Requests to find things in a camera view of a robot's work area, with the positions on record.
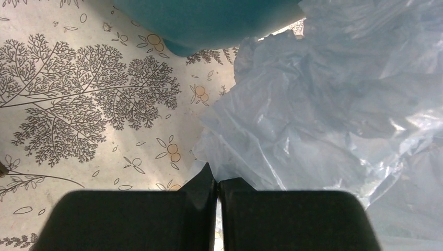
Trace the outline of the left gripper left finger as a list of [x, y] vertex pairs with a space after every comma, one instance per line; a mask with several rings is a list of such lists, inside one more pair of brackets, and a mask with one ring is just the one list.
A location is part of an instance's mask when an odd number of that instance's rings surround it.
[[176, 191], [78, 190], [53, 208], [34, 250], [213, 250], [208, 164]]

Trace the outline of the light blue plastic trash bag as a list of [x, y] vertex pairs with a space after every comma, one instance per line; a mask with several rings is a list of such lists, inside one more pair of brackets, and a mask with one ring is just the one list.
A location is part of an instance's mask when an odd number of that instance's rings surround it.
[[245, 40], [193, 154], [217, 180], [336, 189], [384, 245], [442, 249], [442, 1], [302, 1], [304, 36]]

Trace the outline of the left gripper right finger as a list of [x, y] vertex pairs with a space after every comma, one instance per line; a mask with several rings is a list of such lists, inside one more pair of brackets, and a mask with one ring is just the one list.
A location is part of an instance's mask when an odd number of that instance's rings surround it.
[[381, 250], [365, 210], [343, 191], [257, 191], [219, 183], [225, 250]]

